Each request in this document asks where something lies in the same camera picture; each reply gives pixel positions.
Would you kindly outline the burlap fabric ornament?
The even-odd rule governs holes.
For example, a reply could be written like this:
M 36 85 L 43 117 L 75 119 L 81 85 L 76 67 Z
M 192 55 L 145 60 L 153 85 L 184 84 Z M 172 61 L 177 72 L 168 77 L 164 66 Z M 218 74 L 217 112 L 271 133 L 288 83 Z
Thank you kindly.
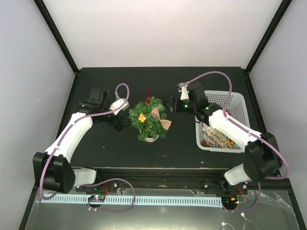
M 155 117 L 162 125 L 162 127 L 165 129 L 165 130 L 168 130 L 171 126 L 171 121 L 170 120 L 167 120 L 167 119 L 162 119 L 160 117 L 160 112 L 158 110 L 157 107 L 153 108 L 152 111 L 151 111 L 151 115 L 153 117 Z

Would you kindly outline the red star ornament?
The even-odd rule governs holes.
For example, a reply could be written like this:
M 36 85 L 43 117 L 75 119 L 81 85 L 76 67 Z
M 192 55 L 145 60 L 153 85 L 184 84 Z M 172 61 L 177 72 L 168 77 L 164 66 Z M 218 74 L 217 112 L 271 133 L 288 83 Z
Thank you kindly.
M 150 90 L 151 90 L 151 86 L 149 85 L 147 88 L 147 94 L 146 94 L 146 104 L 150 103 Z

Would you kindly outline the small green christmas tree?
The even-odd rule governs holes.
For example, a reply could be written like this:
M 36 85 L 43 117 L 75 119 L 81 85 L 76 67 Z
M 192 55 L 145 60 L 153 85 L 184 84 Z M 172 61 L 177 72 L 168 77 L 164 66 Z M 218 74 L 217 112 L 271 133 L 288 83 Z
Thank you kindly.
M 161 123 L 151 115 L 153 108 L 157 107 L 162 119 L 166 118 L 165 106 L 162 101 L 155 97 L 150 97 L 150 103 L 146 104 L 145 101 L 138 102 L 133 108 L 129 110 L 130 124 L 132 127 L 139 131 L 138 140 L 153 142 L 158 138 L 165 138 L 168 130 L 165 130 Z M 140 113 L 147 116 L 145 123 L 138 120 Z

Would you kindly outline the gold gift box ornament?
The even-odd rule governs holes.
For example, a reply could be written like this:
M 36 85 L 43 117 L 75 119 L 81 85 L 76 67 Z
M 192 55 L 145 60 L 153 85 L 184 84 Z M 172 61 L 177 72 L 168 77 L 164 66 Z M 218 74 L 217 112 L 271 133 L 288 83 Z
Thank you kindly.
M 141 122 L 141 123 L 145 123 L 147 119 L 147 116 L 143 113 L 140 113 L 139 116 L 138 116 L 138 120 Z

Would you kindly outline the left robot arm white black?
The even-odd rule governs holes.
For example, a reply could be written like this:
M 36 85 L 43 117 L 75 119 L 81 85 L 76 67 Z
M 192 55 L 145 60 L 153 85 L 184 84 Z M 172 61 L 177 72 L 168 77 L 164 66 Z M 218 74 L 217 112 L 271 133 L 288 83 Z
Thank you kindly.
M 107 92 L 93 88 L 89 99 L 77 104 L 67 126 L 54 143 L 33 157 L 35 184 L 43 200 L 44 190 L 67 194 L 72 188 L 87 185 L 92 191 L 103 186 L 103 179 L 91 168 L 73 169 L 72 156 L 86 132 L 94 123 L 106 121 L 116 130 L 123 128 L 119 112 L 129 107 L 129 95 L 121 98 L 115 91 L 115 101 L 106 102 Z

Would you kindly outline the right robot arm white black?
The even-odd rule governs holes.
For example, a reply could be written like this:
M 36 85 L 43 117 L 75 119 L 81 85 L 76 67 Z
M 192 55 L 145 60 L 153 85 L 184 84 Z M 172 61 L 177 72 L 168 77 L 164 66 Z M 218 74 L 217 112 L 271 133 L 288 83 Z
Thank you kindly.
M 244 152 L 243 163 L 229 169 L 218 187 L 223 193 L 230 193 L 237 184 L 261 182 L 283 166 L 278 155 L 276 138 L 271 133 L 259 133 L 233 119 L 221 106 L 211 103 L 205 90 L 198 82 L 179 85 L 180 96 L 171 96 L 164 104 L 171 112 L 193 113 L 197 120 L 234 141 Z

